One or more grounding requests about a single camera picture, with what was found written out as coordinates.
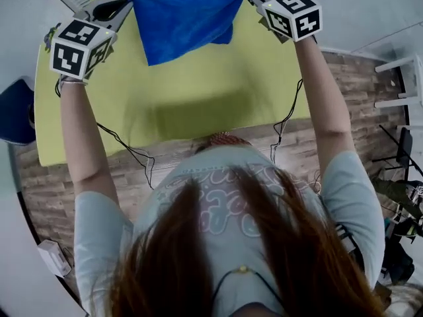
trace white stool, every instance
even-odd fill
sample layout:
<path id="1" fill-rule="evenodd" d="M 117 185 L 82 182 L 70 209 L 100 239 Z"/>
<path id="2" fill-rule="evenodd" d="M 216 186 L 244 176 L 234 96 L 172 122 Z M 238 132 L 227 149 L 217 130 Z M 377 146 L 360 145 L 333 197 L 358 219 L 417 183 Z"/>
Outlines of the white stool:
<path id="1" fill-rule="evenodd" d="M 395 67 L 399 67 L 401 65 L 405 65 L 406 63 L 413 62 L 414 66 L 414 74 L 416 74 L 417 80 L 417 96 L 409 96 L 408 93 L 401 93 L 398 94 L 399 99 L 392 100 L 392 101 L 381 101 L 375 102 L 375 108 L 386 108 L 386 107 L 395 107 L 395 106 L 406 106 L 409 104 L 423 104 L 423 64 L 421 59 L 418 55 L 406 57 L 404 59 L 399 59 L 396 61 L 388 62 L 385 65 L 377 66 L 375 68 L 376 73 L 380 73 L 381 71 L 387 71 L 388 69 L 392 69 Z"/>

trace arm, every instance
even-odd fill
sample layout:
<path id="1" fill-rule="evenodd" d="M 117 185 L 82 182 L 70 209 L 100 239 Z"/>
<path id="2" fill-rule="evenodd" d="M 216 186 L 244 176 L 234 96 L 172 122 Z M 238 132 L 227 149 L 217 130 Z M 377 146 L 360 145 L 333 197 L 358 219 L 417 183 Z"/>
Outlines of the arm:
<path id="1" fill-rule="evenodd" d="M 355 151 L 350 114 L 341 91 L 311 37 L 295 43 L 311 121 L 316 134 L 321 174 L 342 151 Z"/>
<path id="2" fill-rule="evenodd" d="M 61 88 L 61 128 L 75 196 L 101 193 L 116 204 L 118 195 L 108 168 L 106 152 L 85 87 L 64 83 Z"/>

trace chair backrest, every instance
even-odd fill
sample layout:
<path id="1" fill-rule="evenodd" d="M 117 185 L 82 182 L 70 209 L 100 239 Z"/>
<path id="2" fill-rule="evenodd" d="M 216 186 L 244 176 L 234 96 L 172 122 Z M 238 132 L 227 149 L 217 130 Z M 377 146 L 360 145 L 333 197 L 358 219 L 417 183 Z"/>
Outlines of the chair backrest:
<path id="1" fill-rule="evenodd" d="M 410 159 L 408 155 L 411 155 L 411 148 L 412 148 L 412 136 L 410 134 L 410 131 L 407 128 L 401 129 L 401 136 L 399 138 L 399 147 L 397 151 L 397 162 L 403 167 L 408 168 L 410 164 Z"/>

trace white wall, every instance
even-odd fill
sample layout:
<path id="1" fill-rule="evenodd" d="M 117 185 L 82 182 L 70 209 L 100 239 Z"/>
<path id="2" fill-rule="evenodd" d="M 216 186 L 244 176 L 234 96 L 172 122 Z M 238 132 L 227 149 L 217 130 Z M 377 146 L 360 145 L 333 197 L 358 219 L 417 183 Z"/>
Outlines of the white wall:
<path id="1" fill-rule="evenodd" d="M 423 0 L 318 1 L 323 7 L 323 31 L 316 37 L 324 48 L 392 59 L 401 56 L 411 38 L 419 44 L 423 41 L 418 39 Z M 415 27 L 412 35 L 406 31 L 411 27 Z"/>
<path id="2" fill-rule="evenodd" d="M 38 46 L 72 13 L 58 0 L 0 0 L 0 92 L 26 75 L 34 87 Z M 17 197 L 8 145 L 0 141 L 0 307 L 10 317 L 83 317 L 38 253 Z"/>
<path id="3" fill-rule="evenodd" d="M 0 0 L 0 92 L 21 76 L 34 89 L 38 47 L 73 15 L 60 0 Z"/>

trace woman's left arm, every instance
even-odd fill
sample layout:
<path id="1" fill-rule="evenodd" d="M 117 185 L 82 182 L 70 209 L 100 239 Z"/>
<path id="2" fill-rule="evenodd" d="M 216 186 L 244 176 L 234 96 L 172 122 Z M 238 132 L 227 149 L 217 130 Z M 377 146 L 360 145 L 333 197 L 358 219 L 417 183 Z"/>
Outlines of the woman's left arm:
<path id="1" fill-rule="evenodd" d="M 81 192 L 98 192 L 118 204 L 116 187 L 85 87 L 64 83 L 60 105 L 66 160 L 75 196 Z"/>

